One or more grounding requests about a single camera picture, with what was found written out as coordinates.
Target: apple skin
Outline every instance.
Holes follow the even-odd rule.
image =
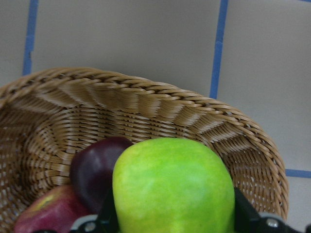
[[[85,215],[90,215],[90,211],[76,196],[72,185],[57,186],[21,213],[15,223],[14,233],[32,233],[38,230],[68,233],[74,221]]]
[[[112,188],[112,172],[121,153],[133,143],[121,136],[112,136],[93,143],[75,154],[69,177],[74,191],[93,214],[98,214]]]
[[[122,233],[234,232],[234,186],[222,160],[190,139],[126,149],[113,172]]]

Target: dark red apple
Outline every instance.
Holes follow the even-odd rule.
[[[98,141],[75,154],[70,166],[74,191],[90,209],[98,214],[108,190],[112,188],[112,172],[122,152],[133,145],[125,137],[112,136]]]
[[[90,215],[90,211],[74,193],[72,185],[57,186],[21,213],[14,233],[32,233],[42,229],[68,233],[74,221],[85,215]]]

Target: green apple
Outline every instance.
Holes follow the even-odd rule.
[[[190,139],[127,148],[113,171],[122,233],[234,232],[234,186],[222,160]]]

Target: woven pattern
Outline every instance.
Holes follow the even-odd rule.
[[[167,83],[87,67],[54,68],[0,89],[0,232],[102,138],[200,141],[259,212],[286,219],[288,181],[272,139],[240,110]]]

